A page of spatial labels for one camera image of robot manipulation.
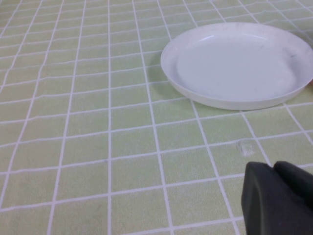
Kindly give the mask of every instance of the green square tile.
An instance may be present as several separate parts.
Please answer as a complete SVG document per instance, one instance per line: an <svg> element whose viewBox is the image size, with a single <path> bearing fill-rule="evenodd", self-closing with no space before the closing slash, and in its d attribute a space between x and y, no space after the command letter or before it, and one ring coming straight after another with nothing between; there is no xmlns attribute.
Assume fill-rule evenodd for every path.
<svg viewBox="0 0 313 235"><path fill-rule="evenodd" d="M245 7L252 14L260 13L262 11L275 11L275 8L268 2L255 2L254 4L248 4Z"/></svg>
<svg viewBox="0 0 313 235"><path fill-rule="evenodd" d="M175 5L183 4L182 0L171 0L171 1L159 0L159 2L160 2L161 7L168 7L168 6L175 6Z"/></svg>
<svg viewBox="0 0 313 235"><path fill-rule="evenodd" d="M76 49L78 46L78 38L64 39L52 41L50 50L70 50Z"/></svg>
<svg viewBox="0 0 313 235"><path fill-rule="evenodd" d="M83 135L108 130L108 111L97 111L69 116L67 135Z"/></svg>
<svg viewBox="0 0 313 235"><path fill-rule="evenodd" d="M244 173L248 162L265 162L255 140L213 146L211 152L220 176Z"/></svg>
<svg viewBox="0 0 313 235"><path fill-rule="evenodd" d="M152 101L168 100L184 97L169 83L154 83L149 85Z"/></svg>
<svg viewBox="0 0 313 235"><path fill-rule="evenodd" d="M246 118L257 137L300 130L285 108L247 113Z"/></svg>
<svg viewBox="0 0 313 235"><path fill-rule="evenodd" d="M294 117L305 130L313 130L313 122L310 117L313 117L313 105L302 105L290 108Z"/></svg>
<svg viewBox="0 0 313 235"><path fill-rule="evenodd" d="M136 11L137 19L148 19L151 17L162 17L159 9L150 9L149 11Z"/></svg>
<svg viewBox="0 0 313 235"><path fill-rule="evenodd" d="M80 28L67 28L67 29L58 29L54 32L53 39L64 39L71 37L79 37Z"/></svg>
<svg viewBox="0 0 313 235"><path fill-rule="evenodd" d="M221 223L175 231L175 235L190 235L190 234L230 235L235 234L235 230L232 223Z"/></svg>
<svg viewBox="0 0 313 235"><path fill-rule="evenodd" d="M216 181L170 187L167 191L174 226L229 217Z"/></svg>
<svg viewBox="0 0 313 235"><path fill-rule="evenodd" d="M72 18L78 18L78 17L82 17L82 16L83 16L82 10L61 12L60 17L59 17L59 21L70 20Z"/></svg>
<svg viewBox="0 0 313 235"><path fill-rule="evenodd" d="M201 123L209 144L252 137L241 115L204 119Z"/></svg>
<svg viewBox="0 0 313 235"><path fill-rule="evenodd" d="M240 6L240 3L237 1L214 1L212 4L214 4L217 8L226 8L226 7L233 7L233 6Z"/></svg>
<svg viewBox="0 0 313 235"><path fill-rule="evenodd" d="M312 102L313 100L313 86L307 86L299 95L295 98L287 101L287 104L300 104L306 102Z"/></svg>
<svg viewBox="0 0 313 235"><path fill-rule="evenodd" d="M238 111L235 111L235 110L218 109L218 108L209 107L203 104L199 104L196 102L195 102L195 107L200 118L238 113Z"/></svg>
<svg viewBox="0 0 313 235"><path fill-rule="evenodd" d="M147 69L148 82L163 82L167 81L161 66L151 66Z"/></svg>
<svg viewBox="0 0 313 235"><path fill-rule="evenodd" d="M95 58L104 58L108 56L108 47L91 47L91 48L81 48L79 50L79 60L83 59L95 59Z"/></svg>
<svg viewBox="0 0 313 235"><path fill-rule="evenodd" d="M7 70L13 63L13 57L0 58L0 70Z"/></svg>
<svg viewBox="0 0 313 235"><path fill-rule="evenodd" d="M95 47L107 44L108 44L107 35L92 35L88 37L83 37L80 42L80 47Z"/></svg>
<svg viewBox="0 0 313 235"><path fill-rule="evenodd" d="M297 28L288 21L272 21L272 22L268 22L265 24L276 27L276 28L280 28L283 30L297 30Z"/></svg>
<svg viewBox="0 0 313 235"><path fill-rule="evenodd" d="M57 170L11 174L2 208L52 201Z"/></svg>
<svg viewBox="0 0 313 235"><path fill-rule="evenodd" d="M300 30L312 30L311 25L313 23L313 19L303 19L303 20L295 20L293 21L296 27L298 27Z"/></svg>
<svg viewBox="0 0 313 235"><path fill-rule="evenodd" d="M0 47L19 45L23 41L24 36L1 37Z"/></svg>
<svg viewBox="0 0 313 235"><path fill-rule="evenodd" d="M279 10L288 10L292 8L299 8L302 7L300 3L292 0L288 1L278 1L278 2L273 2L272 3L276 8Z"/></svg>
<svg viewBox="0 0 313 235"><path fill-rule="evenodd" d="M186 148L204 144L200 128L196 121L162 125L158 126L156 130L161 150Z"/></svg>
<svg viewBox="0 0 313 235"><path fill-rule="evenodd" d="M244 178L233 178L222 180L226 196L235 217L242 216L241 194L243 192Z"/></svg>
<svg viewBox="0 0 313 235"><path fill-rule="evenodd" d="M142 1L142 2L135 2L134 4L135 4L136 11L158 8L158 4L155 1L147 1L147 2Z"/></svg>
<svg viewBox="0 0 313 235"><path fill-rule="evenodd" d="M14 68L39 66L44 63L45 53L35 55L21 55L16 58Z"/></svg>
<svg viewBox="0 0 313 235"><path fill-rule="evenodd" d="M133 11L133 4L112 4L110 6L110 13L123 13L125 11Z"/></svg>
<svg viewBox="0 0 313 235"><path fill-rule="evenodd" d="M102 73L109 70L108 59L83 60L77 62L76 74Z"/></svg>
<svg viewBox="0 0 313 235"><path fill-rule="evenodd" d="M236 17L231 17L226 19L227 22L245 22L245 23L257 23L255 19L253 19L249 15L245 16L236 16Z"/></svg>
<svg viewBox="0 0 313 235"><path fill-rule="evenodd" d="M111 56L140 53L139 42L111 45Z"/></svg>
<svg viewBox="0 0 313 235"><path fill-rule="evenodd" d="M37 15L35 16L34 19L34 24L37 23L45 23L45 22L51 22L51 21L56 21L58 19L58 13L55 14L49 14L49 15Z"/></svg>
<svg viewBox="0 0 313 235"><path fill-rule="evenodd" d="M216 10L193 12L192 17L195 21L215 20L221 18Z"/></svg>
<svg viewBox="0 0 313 235"><path fill-rule="evenodd" d="M206 148L162 154L167 184L215 177Z"/></svg>
<svg viewBox="0 0 313 235"><path fill-rule="evenodd" d="M18 140L24 122L0 124L0 145L14 143Z"/></svg>
<svg viewBox="0 0 313 235"><path fill-rule="evenodd" d="M71 112L79 112L108 107L108 91L74 94L72 98Z"/></svg>
<svg viewBox="0 0 313 235"><path fill-rule="evenodd" d="M61 170L57 199L91 196L107 190L107 163L66 167Z"/></svg>
<svg viewBox="0 0 313 235"><path fill-rule="evenodd" d="M0 172L5 172L8 170L14 147L14 145L10 145L0 148Z"/></svg>
<svg viewBox="0 0 313 235"><path fill-rule="evenodd" d="M45 65L41 72L41 78L72 76L74 71L74 62L66 64Z"/></svg>
<svg viewBox="0 0 313 235"><path fill-rule="evenodd" d="M179 14L179 15L169 15L165 16L165 22L168 25L171 24L181 24L181 23L192 23L192 18L190 17L190 14Z"/></svg>
<svg viewBox="0 0 313 235"><path fill-rule="evenodd" d="M71 77L43 79L38 84L36 96L41 96L41 95L46 95L46 94L70 93L71 85L72 85Z"/></svg>
<svg viewBox="0 0 313 235"><path fill-rule="evenodd" d="M112 157L151 153L156 151L152 128L112 133Z"/></svg>
<svg viewBox="0 0 313 235"><path fill-rule="evenodd" d="M129 31L129 30L136 30L135 21L117 22L117 23L110 24L110 32L112 33Z"/></svg>
<svg viewBox="0 0 313 235"><path fill-rule="evenodd" d="M288 11L284 11L283 14L289 20L295 20L295 19L307 18L307 17L313 16L313 12L311 12L305 8L290 9Z"/></svg>
<svg viewBox="0 0 313 235"><path fill-rule="evenodd" d="M19 50L19 46L14 47L2 47L0 48L1 55L5 56L15 56Z"/></svg>
<svg viewBox="0 0 313 235"><path fill-rule="evenodd" d="M0 104L0 122L25 119L30 101Z"/></svg>
<svg viewBox="0 0 313 235"><path fill-rule="evenodd" d="M94 24L107 24L108 16L106 15L94 15L88 18L84 18L84 26Z"/></svg>
<svg viewBox="0 0 313 235"><path fill-rule="evenodd" d="M254 17L261 24L273 20L285 20L285 18L279 12L262 12L254 14Z"/></svg>
<svg viewBox="0 0 313 235"><path fill-rule="evenodd" d="M129 70L142 67L141 55L127 55L123 57L111 58L111 69L116 70Z"/></svg>
<svg viewBox="0 0 313 235"><path fill-rule="evenodd" d="M41 41L49 41L52 37L52 31L40 32L40 33L29 33L25 38L25 43L34 43Z"/></svg>
<svg viewBox="0 0 313 235"><path fill-rule="evenodd" d="M109 86L107 74L76 76L74 92L86 92L98 89L106 89Z"/></svg>
<svg viewBox="0 0 313 235"><path fill-rule="evenodd" d="M156 189L112 197L113 235L164 227L168 227L168 220L163 190Z"/></svg>
<svg viewBox="0 0 313 235"><path fill-rule="evenodd" d="M277 161L287 161L298 165L312 163L313 145L303 134L260 142L272 164Z"/></svg>
<svg viewBox="0 0 313 235"><path fill-rule="evenodd" d="M28 25L24 25L24 26L17 26L17 27L11 27L11 28L6 28L2 34L3 37L7 37L7 36L14 36L14 35L18 35L18 34L25 34L28 30Z"/></svg>
<svg viewBox="0 0 313 235"><path fill-rule="evenodd" d="M148 102L145 85L111 90L112 106L123 106Z"/></svg>
<svg viewBox="0 0 313 235"><path fill-rule="evenodd" d="M164 26L157 27L157 28L141 29L139 32L140 32L140 39L141 40L168 37L166 27L164 27Z"/></svg>
<svg viewBox="0 0 313 235"><path fill-rule="evenodd" d="M91 36L96 34L105 34L108 32L108 25L101 24L101 25L91 25L88 27L83 27L82 36ZM102 35L104 38L103 43L107 44L108 36Z"/></svg>
<svg viewBox="0 0 313 235"><path fill-rule="evenodd" d="M165 46L169 43L169 38L159 38L159 39L151 39L141 42L142 51L157 51L163 50Z"/></svg>
<svg viewBox="0 0 313 235"><path fill-rule="evenodd" d="M111 44L115 43L127 43L138 40L138 34L136 30L129 32L111 33Z"/></svg>
<svg viewBox="0 0 313 235"><path fill-rule="evenodd" d="M112 162L112 191L161 185L157 155Z"/></svg>
<svg viewBox="0 0 313 235"><path fill-rule="evenodd" d="M117 71L111 73L111 87L123 87L145 83L143 69Z"/></svg>
<svg viewBox="0 0 313 235"><path fill-rule="evenodd" d="M236 221L240 235L246 235L246 226L245 226L245 221L244 220L240 220L240 221Z"/></svg>
<svg viewBox="0 0 313 235"><path fill-rule="evenodd" d="M46 52L48 49L48 46L49 46L49 43L24 44L21 47L20 54Z"/></svg>
<svg viewBox="0 0 313 235"><path fill-rule="evenodd" d="M76 60L76 49L48 52L45 64L71 62Z"/></svg>
<svg viewBox="0 0 313 235"><path fill-rule="evenodd" d="M29 120L22 141L63 136L66 117L42 117Z"/></svg>
<svg viewBox="0 0 313 235"><path fill-rule="evenodd" d="M71 19L71 20L67 20L67 21L59 21L58 25L57 25L57 29L80 27L81 23L82 23L81 19Z"/></svg>
<svg viewBox="0 0 313 235"><path fill-rule="evenodd" d="M106 234L107 216L107 198L57 204L51 234Z"/></svg>
<svg viewBox="0 0 313 235"><path fill-rule="evenodd" d="M197 4L189 4L188 8L191 12L203 11L203 10L214 10L214 6L210 2L199 2Z"/></svg>
<svg viewBox="0 0 313 235"><path fill-rule="evenodd" d="M158 52L148 52L143 55L145 65L146 66L153 66L153 65L160 65L161 64L161 51Z"/></svg>
<svg viewBox="0 0 313 235"><path fill-rule="evenodd" d="M249 14L242 6L219 9L219 12L223 17L234 17Z"/></svg>
<svg viewBox="0 0 313 235"><path fill-rule="evenodd" d="M30 27L29 32L30 33L35 33L35 32L42 32L42 31L48 31L48 30L53 30L55 26L55 22L48 22L48 23L36 23L33 24Z"/></svg>
<svg viewBox="0 0 313 235"><path fill-rule="evenodd" d="M63 165L108 158L108 135L70 138L65 143Z"/></svg>
<svg viewBox="0 0 313 235"><path fill-rule="evenodd" d="M112 14L110 15L110 22L124 22L124 21L134 21L134 13L133 12L124 12L123 14Z"/></svg>
<svg viewBox="0 0 313 235"><path fill-rule="evenodd" d="M153 28L158 26L164 26L164 21L162 17L158 18L151 18L151 19L142 19L138 21L138 28L145 29L145 28Z"/></svg>
<svg viewBox="0 0 313 235"><path fill-rule="evenodd" d="M0 214L1 233L6 235L45 234L50 206L11 210Z"/></svg>
<svg viewBox="0 0 313 235"><path fill-rule="evenodd" d="M156 124L196 118L189 99L153 104Z"/></svg>
<svg viewBox="0 0 313 235"><path fill-rule="evenodd" d="M36 82L5 86L0 93L0 102L32 98Z"/></svg>
<svg viewBox="0 0 313 235"><path fill-rule="evenodd" d="M60 11L59 6L41 7L41 8L39 8L37 15L46 15L46 14L58 13L59 11Z"/></svg>
<svg viewBox="0 0 313 235"><path fill-rule="evenodd" d="M57 97L40 97L35 99L30 117L66 114L68 110L69 95Z"/></svg>
<svg viewBox="0 0 313 235"><path fill-rule="evenodd" d="M112 129L124 129L152 125L149 105L113 109Z"/></svg>
<svg viewBox="0 0 313 235"><path fill-rule="evenodd" d="M57 166L62 140L38 141L19 144L12 170Z"/></svg>
<svg viewBox="0 0 313 235"><path fill-rule="evenodd" d="M85 19L86 19L86 17L100 16L100 15L104 15L104 17L108 18L108 16L106 16L106 14L108 12L108 8L106 7L106 2L91 1L90 3L94 3L94 5L96 5L98 3L98 6L93 7L91 9L86 8L85 9Z"/></svg>
<svg viewBox="0 0 313 235"><path fill-rule="evenodd" d="M171 37L174 38L195 27L196 26L194 23L184 23L184 24L170 25L168 26L168 29L170 31Z"/></svg>

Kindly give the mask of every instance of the plate rim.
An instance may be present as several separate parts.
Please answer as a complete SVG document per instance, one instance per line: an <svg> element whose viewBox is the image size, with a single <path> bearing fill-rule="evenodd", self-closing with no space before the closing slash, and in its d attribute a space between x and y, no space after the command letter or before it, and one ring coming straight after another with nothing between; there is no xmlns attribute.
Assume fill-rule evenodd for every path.
<svg viewBox="0 0 313 235"><path fill-rule="evenodd" d="M276 97L272 97L272 98L267 98L267 99L260 99L260 100L253 100L253 101L236 101L236 100L227 100L227 99L220 99L220 98L215 98L215 97L211 97L211 96L206 96L206 95L202 95L202 94L199 94L199 93L196 93L182 85L180 85L179 83L177 83L176 81L174 81L171 76L169 76L166 72L166 62L165 62L165 57L166 57L166 53L167 51L169 50L169 48L175 44L175 42L177 42L178 40L180 40L181 38L185 37L186 35L189 35L191 34L192 32L194 31L200 31L200 30L203 30L203 29L206 29L206 28L212 28L212 27L218 27L220 26L221 28L223 28L223 26L225 25L250 25L252 27L262 27L262 28L267 28L267 29L272 29L274 31L278 31L278 32L282 32L282 33L285 33L285 34L289 34L291 36L293 36L294 38L296 38L298 41L300 41L301 43L305 44L307 47L308 47L308 50L311 52L311 54L313 55L313 48L311 48L311 46L306 42L304 41L302 38L298 37L297 35L295 34L292 34L286 30L283 30L283 29L280 29L280 28L276 28L274 26L270 26L270 25L264 25L264 24L258 24L258 23L242 23L242 22L231 22L231 23L215 23L215 24L207 24L207 25L204 25L204 26L200 26L200 27L196 27L196 28L193 28L193 29L190 29L186 32L183 32L182 34L178 35L176 38L174 38L173 40L171 40L166 46L165 48L163 49L162 51L162 54L161 54L161 58L160 58L160 64L161 64L161 68L164 72L164 74L166 75L168 81L174 86L174 88L180 92L181 94L183 94L184 96L196 101L194 99L194 97L192 96L198 96L201 100L205 100L205 99L210 99L211 101L213 102L227 102L227 103L240 103L240 106L245 106L245 105L248 105L248 104L251 104L251 103L255 103L255 104L258 104L257 106L259 106L259 103L261 102L271 102L271 101L275 101L277 99L284 99L284 97L287 97L286 100L290 99L290 98L293 98L294 96L296 96L298 93L300 93L310 82L311 80L313 79L313 75L311 77L311 80L309 80L307 83L304 83L304 85L300 86L299 88L297 88L296 90L293 90L289 93L286 93L286 94L283 94L283 95L280 95L280 96L276 96Z"/></svg>

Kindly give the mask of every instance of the white plate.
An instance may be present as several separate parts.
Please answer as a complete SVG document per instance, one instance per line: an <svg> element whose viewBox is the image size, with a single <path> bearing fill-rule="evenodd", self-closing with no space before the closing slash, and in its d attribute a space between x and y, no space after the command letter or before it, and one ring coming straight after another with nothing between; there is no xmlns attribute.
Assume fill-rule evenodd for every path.
<svg viewBox="0 0 313 235"><path fill-rule="evenodd" d="M313 79L313 50L297 36L253 23L218 23L172 40L161 66L184 96L231 110L274 106Z"/></svg>

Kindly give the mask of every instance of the table surface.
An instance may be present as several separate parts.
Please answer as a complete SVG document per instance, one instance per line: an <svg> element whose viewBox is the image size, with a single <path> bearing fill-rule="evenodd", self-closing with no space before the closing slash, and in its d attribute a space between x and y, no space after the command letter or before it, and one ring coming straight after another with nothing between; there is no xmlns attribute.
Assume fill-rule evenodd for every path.
<svg viewBox="0 0 313 235"><path fill-rule="evenodd" d="M312 87L232 112L184 98L160 67L205 24L313 45L312 0L0 1L2 235L244 235L248 161L313 172Z"/></svg>

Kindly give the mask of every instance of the black object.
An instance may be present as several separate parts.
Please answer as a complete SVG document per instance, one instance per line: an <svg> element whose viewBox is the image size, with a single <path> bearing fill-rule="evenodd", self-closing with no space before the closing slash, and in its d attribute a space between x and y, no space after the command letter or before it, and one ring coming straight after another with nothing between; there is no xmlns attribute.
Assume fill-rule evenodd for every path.
<svg viewBox="0 0 313 235"><path fill-rule="evenodd" d="M313 235L313 175L287 162L246 165L247 235Z"/></svg>

